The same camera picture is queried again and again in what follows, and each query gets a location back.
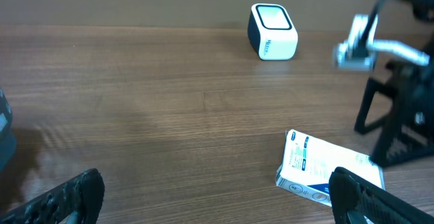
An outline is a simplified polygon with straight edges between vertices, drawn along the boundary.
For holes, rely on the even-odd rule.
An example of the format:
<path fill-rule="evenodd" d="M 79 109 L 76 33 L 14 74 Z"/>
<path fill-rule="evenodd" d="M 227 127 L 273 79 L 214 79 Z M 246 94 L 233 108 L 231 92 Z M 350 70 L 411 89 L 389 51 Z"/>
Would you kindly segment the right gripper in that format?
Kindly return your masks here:
<path fill-rule="evenodd" d="M 392 60 L 386 68 L 392 76 L 386 84 L 369 78 L 354 130 L 380 134 L 370 160 L 381 167 L 418 160 L 433 155 L 433 64 L 425 67 Z M 392 101 L 391 111 L 366 124 L 375 93 Z"/>

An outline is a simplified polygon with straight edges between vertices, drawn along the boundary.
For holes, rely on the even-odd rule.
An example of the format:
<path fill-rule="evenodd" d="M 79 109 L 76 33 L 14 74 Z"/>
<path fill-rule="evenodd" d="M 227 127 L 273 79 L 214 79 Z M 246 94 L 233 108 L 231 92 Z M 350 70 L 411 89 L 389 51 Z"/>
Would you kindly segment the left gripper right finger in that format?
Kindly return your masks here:
<path fill-rule="evenodd" d="M 337 167 L 331 174 L 329 192 L 337 224 L 433 223 L 433 216 L 343 167 Z"/>

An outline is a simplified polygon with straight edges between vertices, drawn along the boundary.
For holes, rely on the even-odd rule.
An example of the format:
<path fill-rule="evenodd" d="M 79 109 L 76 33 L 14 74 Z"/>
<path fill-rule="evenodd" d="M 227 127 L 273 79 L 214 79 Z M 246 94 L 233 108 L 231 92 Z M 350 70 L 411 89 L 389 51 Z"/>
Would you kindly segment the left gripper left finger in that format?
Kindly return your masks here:
<path fill-rule="evenodd" d="M 95 224 L 104 200 L 102 175 L 91 168 L 50 189 L 1 217 L 1 224 L 70 223 Z"/>

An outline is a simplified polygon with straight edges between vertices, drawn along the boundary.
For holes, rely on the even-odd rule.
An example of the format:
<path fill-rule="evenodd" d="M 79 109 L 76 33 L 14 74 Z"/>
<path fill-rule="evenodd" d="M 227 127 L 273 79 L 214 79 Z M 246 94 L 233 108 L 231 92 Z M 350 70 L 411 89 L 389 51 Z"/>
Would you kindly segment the white blue carton box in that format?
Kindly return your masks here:
<path fill-rule="evenodd" d="M 329 179 L 337 167 L 385 188 L 382 168 L 371 162 L 368 155 L 294 129 L 286 132 L 283 159 L 275 183 L 300 197 L 330 206 Z"/>

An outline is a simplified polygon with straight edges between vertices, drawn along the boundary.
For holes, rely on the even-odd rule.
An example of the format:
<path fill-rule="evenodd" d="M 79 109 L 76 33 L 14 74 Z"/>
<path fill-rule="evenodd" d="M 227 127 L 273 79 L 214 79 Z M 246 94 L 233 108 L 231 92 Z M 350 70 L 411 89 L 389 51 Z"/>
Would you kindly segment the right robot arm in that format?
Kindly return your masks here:
<path fill-rule="evenodd" d="M 385 1 L 378 0 L 374 6 L 353 51 L 355 55 L 367 57 L 375 50 L 374 46 L 368 45 L 368 34 Z M 433 21 L 429 16 L 433 0 L 401 1 L 412 5 L 416 19 Z M 422 62 L 413 58 L 406 58 L 404 62 L 390 60 L 386 64 L 392 72 L 390 78 L 385 83 L 369 79 L 366 84 L 355 131 L 367 134 L 377 128 L 381 130 L 370 159 L 383 168 L 433 154 L 433 42 L 428 42 L 417 54 L 422 54 L 425 59 Z M 377 93 L 391 100 L 391 109 L 367 124 L 366 118 Z"/>

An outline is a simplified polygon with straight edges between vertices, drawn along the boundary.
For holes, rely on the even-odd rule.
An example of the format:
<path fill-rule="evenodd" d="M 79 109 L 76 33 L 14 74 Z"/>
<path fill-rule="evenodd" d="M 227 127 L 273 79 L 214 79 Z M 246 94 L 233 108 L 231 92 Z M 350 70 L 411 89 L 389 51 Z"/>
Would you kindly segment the white barcode scanner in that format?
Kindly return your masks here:
<path fill-rule="evenodd" d="M 248 39 L 261 60 L 290 60 L 298 46 L 298 32 L 287 10 L 274 3 L 253 4 Z"/>

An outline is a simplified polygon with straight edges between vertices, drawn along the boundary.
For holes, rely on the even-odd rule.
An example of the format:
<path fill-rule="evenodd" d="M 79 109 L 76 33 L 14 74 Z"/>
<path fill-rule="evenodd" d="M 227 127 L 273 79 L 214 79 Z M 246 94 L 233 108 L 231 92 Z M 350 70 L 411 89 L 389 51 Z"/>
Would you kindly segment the grey plastic mesh basket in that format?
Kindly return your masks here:
<path fill-rule="evenodd" d="M 12 122 L 12 109 L 1 90 L 1 170 L 5 168 L 16 150 L 16 137 L 11 131 Z"/>

